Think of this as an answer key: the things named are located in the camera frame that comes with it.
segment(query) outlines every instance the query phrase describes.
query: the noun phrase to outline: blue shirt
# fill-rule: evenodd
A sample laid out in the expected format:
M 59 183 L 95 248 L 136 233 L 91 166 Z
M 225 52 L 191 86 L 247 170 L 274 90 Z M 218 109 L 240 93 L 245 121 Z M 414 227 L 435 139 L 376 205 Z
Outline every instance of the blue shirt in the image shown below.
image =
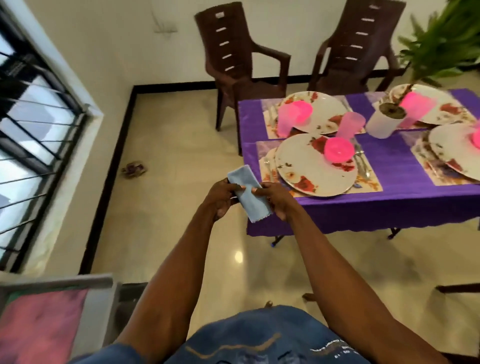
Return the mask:
M 75 364 L 145 364 L 131 347 L 110 345 Z M 275 306 L 242 312 L 199 329 L 166 364 L 367 364 L 308 313 Z

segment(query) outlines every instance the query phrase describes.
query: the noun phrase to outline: chair backrest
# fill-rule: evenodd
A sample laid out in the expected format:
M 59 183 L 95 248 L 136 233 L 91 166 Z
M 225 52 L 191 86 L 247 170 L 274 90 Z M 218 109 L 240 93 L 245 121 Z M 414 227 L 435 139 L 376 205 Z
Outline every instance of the chair backrest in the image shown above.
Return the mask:
M 206 61 L 216 71 L 239 79 L 252 76 L 252 38 L 242 3 L 214 6 L 195 15 Z
M 394 0 L 347 0 L 329 42 L 326 72 L 341 69 L 367 77 L 390 46 L 405 5 Z

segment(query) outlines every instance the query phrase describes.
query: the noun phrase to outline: gray tray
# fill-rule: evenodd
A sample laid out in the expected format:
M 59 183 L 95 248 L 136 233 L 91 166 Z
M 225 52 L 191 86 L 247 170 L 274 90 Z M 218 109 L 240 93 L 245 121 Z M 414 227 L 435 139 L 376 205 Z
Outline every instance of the gray tray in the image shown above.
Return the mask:
M 116 337 L 113 325 L 121 284 L 110 274 L 84 275 L 73 278 L 38 278 L 21 282 L 0 283 L 0 315 L 10 294 L 16 291 L 46 291 L 78 286 L 89 289 L 80 318 L 77 335 L 73 341 L 71 358 L 96 352 L 110 344 Z

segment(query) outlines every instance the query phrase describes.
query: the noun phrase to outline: tiled floor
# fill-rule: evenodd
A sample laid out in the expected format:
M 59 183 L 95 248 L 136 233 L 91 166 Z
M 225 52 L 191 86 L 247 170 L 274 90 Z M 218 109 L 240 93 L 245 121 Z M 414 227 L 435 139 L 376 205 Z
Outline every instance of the tiled floor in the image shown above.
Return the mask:
M 371 89 L 378 82 L 371 80 Z M 446 84 L 480 93 L 477 73 Z M 296 84 L 288 91 L 305 89 Z M 138 179 L 117 178 L 94 273 L 113 272 L 123 282 L 148 281 L 211 185 L 243 164 L 233 110 L 227 110 L 220 133 L 214 129 L 215 112 L 215 90 L 138 97 L 122 163 L 141 160 L 149 171 Z M 215 225 L 190 334 L 268 300 L 323 319 L 314 303 L 301 299 L 310 284 L 295 239 L 287 237 L 273 249 L 271 238 L 247 236 L 246 223 L 236 206 Z M 399 321 L 439 350 L 475 354 L 480 300 L 472 294 L 443 296 L 433 288 L 480 281 L 477 227 L 478 219 L 408 229 L 393 241 L 386 239 L 388 231 L 344 231 L 328 237 Z

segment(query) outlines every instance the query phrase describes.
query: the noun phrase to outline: white wall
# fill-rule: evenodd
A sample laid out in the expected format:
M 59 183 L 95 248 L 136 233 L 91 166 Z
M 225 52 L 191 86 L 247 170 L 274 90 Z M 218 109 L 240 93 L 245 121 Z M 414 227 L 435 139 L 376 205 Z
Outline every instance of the white wall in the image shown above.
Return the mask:
M 132 83 L 205 81 L 204 49 L 193 16 L 228 0 L 96 0 L 95 12 L 108 32 Z M 243 0 L 250 33 L 259 44 L 292 55 L 290 74 L 310 74 L 320 44 L 334 31 L 346 0 Z M 394 35 L 411 33 L 410 14 L 425 24 L 445 0 L 407 0 Z M 155 34 L 151 12 L 173 22 L 171 35 Z M 377 68 L 385 68 L 381 62 Z M 278 76 L 278 62 L 254 55 L 254 76 Z
M 49 62 L 55 68 L 71 68 L 62 76 L 71 84 L 81 83 L 77 89 L 82 100 L 103 113 L 87 126 L 25 268 L 28 275 L 76 275 L 132 84 L 104 28 L 91 15 L 96 0 L 25 0 L 46 40 L 41 27 L 37 24 L 36 29 L 36 21 L 28 18 L 28 9 L 19 6 L 21 0 L 4 1 L 23 18 L 20 22 Z M 83 86 L 88 93 L 82 92 Z

